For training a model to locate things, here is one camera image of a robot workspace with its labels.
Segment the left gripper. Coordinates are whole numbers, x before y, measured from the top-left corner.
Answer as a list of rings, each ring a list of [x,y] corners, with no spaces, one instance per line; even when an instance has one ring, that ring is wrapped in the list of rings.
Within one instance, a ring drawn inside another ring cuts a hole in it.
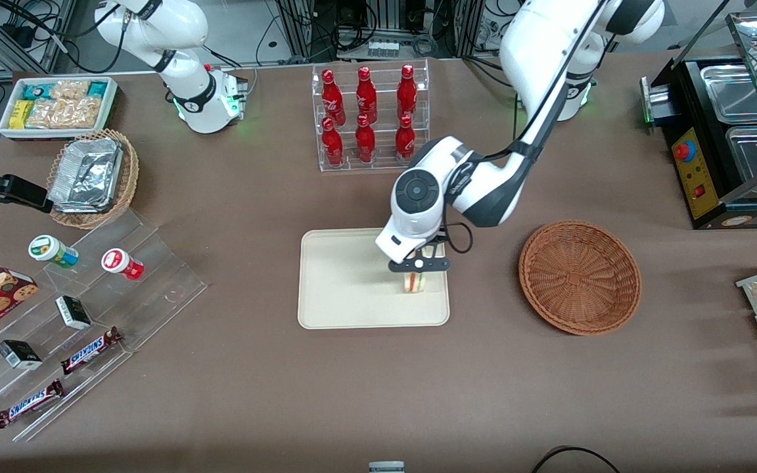
[[[428,281],[428,273],[446,272],[451,262],[444,252],[448,242],[445,227],[440,227],[429,240],[408,238],[396,232],[392,224],[382,229],[376,238],[376,245],[388,257],[388,269],[392,273],[402,273],[401,287],[409,292],[409,273],[423,274],[423,292]]]

